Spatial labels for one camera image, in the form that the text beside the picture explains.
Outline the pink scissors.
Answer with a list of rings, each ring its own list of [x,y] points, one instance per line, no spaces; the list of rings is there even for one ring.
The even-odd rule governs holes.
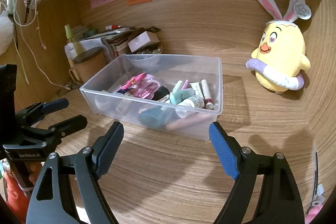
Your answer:
[[[121,90],[125,90],[130,88],[131,86],[133,86],[137,81],[140,81],[142,79],[144,79],[147,76],[146,73],[140,73],[139,75],[133,76],[131,77],[129,80],[127,80],[126,83],[124,83],[121,86]]]

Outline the pink wooden stick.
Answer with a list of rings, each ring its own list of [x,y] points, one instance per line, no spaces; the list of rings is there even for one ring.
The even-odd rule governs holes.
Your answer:
[[[173,130],[176,130],[176,129],[179,129],[179,128],[184,128],[184,127],[193,125],[195,123],[199,123],[199,122],[201,122],[203,120],[207,120],[209,118],[211,118],[210,114],[202,114],[202,113],[195,114],[195,115],[189,116],[187,118],[175,120],[175,121],[169,123],[168,125],[166,125],[166,129],[168,131],[173,131]]]

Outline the white tube with red cap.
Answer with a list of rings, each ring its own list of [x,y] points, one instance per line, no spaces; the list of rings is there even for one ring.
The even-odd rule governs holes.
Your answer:
[[[201,80],[202,92],[205,98],[205,108],[212,110],[214,108],[212,96],[210,93],[209,85],[206,79]]]

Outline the teal bottle white cap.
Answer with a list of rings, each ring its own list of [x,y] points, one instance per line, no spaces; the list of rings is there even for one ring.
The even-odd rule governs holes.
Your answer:
[[[187,89],[179,90],[175,93],[171,93],[169,101],[171,104],[177,105],[193,95],[195,95],[194,89],[187,88]]]

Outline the clear plastic storage bin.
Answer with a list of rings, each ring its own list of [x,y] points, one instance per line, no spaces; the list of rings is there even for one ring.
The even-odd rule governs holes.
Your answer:
[[[131,88],[132,94],[115,94],[131,77],[146,73]],[[190,83],[206,79],[214,108],[205,108],[205,99],[196,94],[177,105],[170,103],[171,93],[191,88]],[[211,118],[173,131],[159,130],[189,138],[207,140],[209,126],[223,109],[222,62],[218,57],[191,55],[121,55],[106,65],[80,91],[91,109],[113,119],[142,126],[138,116],[142,110],[157,106],[175,108],[177,119],[195,114]]]

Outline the white green cream tube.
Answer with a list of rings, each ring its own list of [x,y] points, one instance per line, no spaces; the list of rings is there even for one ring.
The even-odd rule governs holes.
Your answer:
[[[195,91],[195,94],[199,97],[201,97],[202,99],[204,99],[204,95],[201,89],[201,85],[200,82],[194,82],[194,83],[190,83],[191,88]]]

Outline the black tweezers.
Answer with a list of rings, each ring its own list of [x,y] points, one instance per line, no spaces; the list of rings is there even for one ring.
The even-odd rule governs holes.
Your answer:
[[[313,149],[313,193],[311,198],[311,203],[313,203],[318,197],[318,153],[317,150]]]

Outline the brown mug with lid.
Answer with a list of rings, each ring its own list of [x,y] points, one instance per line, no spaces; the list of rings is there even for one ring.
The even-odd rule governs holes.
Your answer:
[[[91,48],[73,60],[69,74],[76,84],[84,84],[107,65],[104,50],[100,47]]]

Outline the white lotion bottle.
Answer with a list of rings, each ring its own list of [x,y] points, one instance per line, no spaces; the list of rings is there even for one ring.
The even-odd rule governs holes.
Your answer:
[[[65,50],[68,62],[70,64],[70,67],[73,67],[74,66],[74,58],[77,56],[77,51],[76,51],[74,43],[67,43],[64,46],[64,50]]]

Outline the yellow green bottle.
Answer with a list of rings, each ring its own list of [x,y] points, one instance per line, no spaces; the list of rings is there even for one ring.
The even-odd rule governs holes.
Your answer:
[[[76,43],[77,40],[75,39],[75,36],[71,30],[71,27],[69,24],[66,24],[64,26],[65,32],[66,32],[66,37],[67,37],[67,43]]]

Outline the stack of books and papers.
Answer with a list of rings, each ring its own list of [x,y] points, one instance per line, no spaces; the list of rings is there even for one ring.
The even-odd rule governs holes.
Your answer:
[[[81,34],[81,36],[76,34],[75,30],[72,30],[75,39],[77,40],[77,42],[74,43],[77,55],[91,48],[100,47],[103,48],[104,55],[107,60],[110,60],[112,58],[112,50],[108,41],[114,38],[120,38],[121,35],[130,34],[132,31],[133,30],[131,28],[125,27],[117,30],[109,30],[107,32],[95,34],[93,36],[85,38],[83,35],[87,34],[87,32],[85,31],[84,27],[79,28],[79,34]]]

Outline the red white marker pen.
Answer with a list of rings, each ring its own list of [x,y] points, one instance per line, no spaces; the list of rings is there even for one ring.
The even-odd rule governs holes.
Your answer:
[[[108,25],[105,27],[106,30],[117,30],[117,29],[120,29],[120,28],[124,28],[124,26],[121,26],[121,25]]]

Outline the small pink white box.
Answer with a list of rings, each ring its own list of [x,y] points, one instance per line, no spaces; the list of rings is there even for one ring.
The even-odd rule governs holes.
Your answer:
[[[145,31],[133,40],[128,42],[128,47],[131,52],[137,52],[147,46],[159,43],[159,38],[155,33]]]

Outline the yellow chick bunny plush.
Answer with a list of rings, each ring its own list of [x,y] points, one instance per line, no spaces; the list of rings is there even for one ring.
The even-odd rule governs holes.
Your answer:
[[[275,0],[257,1],[273,20],[266,23],[259,45],[245,65],[269,91],[300,90],[304,86],[301,71],[308,71],[311,64],[305,54],[303,34],[294,22],[298,18],[310,19],[311,9],[305,0],[289,0],[282,15]]]

